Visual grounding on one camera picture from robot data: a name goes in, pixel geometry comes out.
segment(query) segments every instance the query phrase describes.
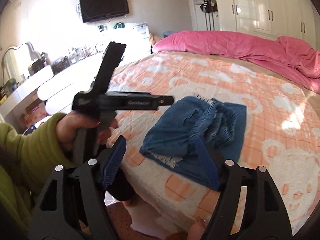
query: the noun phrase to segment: television screen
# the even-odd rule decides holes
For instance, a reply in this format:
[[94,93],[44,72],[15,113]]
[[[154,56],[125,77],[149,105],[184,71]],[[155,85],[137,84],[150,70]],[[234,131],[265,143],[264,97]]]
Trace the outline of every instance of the television screen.
[[129,13],[128,0],[80,0],[80,7],[84,23]]

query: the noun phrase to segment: pink comforter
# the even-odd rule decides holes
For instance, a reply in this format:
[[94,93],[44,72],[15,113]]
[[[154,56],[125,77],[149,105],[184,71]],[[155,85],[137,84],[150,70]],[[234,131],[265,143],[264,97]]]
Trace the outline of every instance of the pink comforter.
[[159,41],[153,52],[189,51],[258,64],[320,94],[320,52],[305,41],[281,36],[271,41],[223,31],[184,31]]

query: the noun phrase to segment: ripped denim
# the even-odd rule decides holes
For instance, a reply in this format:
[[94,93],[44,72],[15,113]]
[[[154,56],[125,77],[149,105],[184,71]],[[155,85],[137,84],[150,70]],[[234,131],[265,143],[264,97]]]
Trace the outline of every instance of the ripped denim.
[[192,143],[200,136],[211,149],[238,162],[244,141],[246,106],[187,96],[177,101],[147,133],[140,152],[165,168],[209,187]]

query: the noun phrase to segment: white wall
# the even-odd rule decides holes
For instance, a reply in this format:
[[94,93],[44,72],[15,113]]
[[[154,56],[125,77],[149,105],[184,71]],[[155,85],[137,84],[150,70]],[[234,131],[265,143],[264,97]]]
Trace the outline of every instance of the white wall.
[[320,15],[313,7],[313,14],[316,22],[316,49],[320,51]]
[[[1,16],[0,58],[7,47],[26,41],[53,60],[66,55],[71,47],[96,44],[102,38],[97,26],[109,20],[83,24],[76,12],[78,2],[12,0]],[[108,26],[120,21],[148,22],[150,31],[158,35],[168,30],[192,30],[188,0],[129,0],[129,9],[129,15],[111,20]]]

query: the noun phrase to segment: tan bed sheet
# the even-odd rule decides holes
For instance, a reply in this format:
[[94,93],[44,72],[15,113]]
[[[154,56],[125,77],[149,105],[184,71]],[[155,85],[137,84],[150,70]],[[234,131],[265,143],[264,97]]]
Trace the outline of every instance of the tan bed sheet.
[[[268,168],[282,194],[294,233],[319,201],[320,95],[249,62],[187,52],[162,52],[118,68],[111,89],[168,94],[177,100],[197,93],[247,105],[239,165]],[[188,230],[196,217],[211,217],[219,193],[139,153],[145,134],[166,109],[161,107],[155,113],[119,112],[120,128],[115,130],[110,143],[119,134],[127,138],[122,169],[129,182],[163,216]],[[233,232],[241,225],[244,203],[245,189]]]

